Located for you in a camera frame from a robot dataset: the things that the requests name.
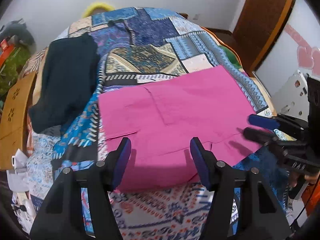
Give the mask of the orange sleeved right forearm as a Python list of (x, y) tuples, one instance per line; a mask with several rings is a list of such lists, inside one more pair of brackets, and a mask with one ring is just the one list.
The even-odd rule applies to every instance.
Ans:
[(302, 201), (304, 203), (306, 214), (309, 216), (317, 206), (320, 198), (320, 185), (308, 185), (302, 194)]

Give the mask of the person's right hand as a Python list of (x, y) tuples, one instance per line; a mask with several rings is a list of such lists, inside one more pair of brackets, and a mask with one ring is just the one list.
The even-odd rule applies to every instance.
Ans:
[[(297, 180), (302, 175), (301, 173), (291, 172), (289, 175), (289, 185), (295, 187), (297, 185)], [(319, 177), (319, 173), (313, 175), (304, 174), (304, 179), (311, 184), (315, 184)]]

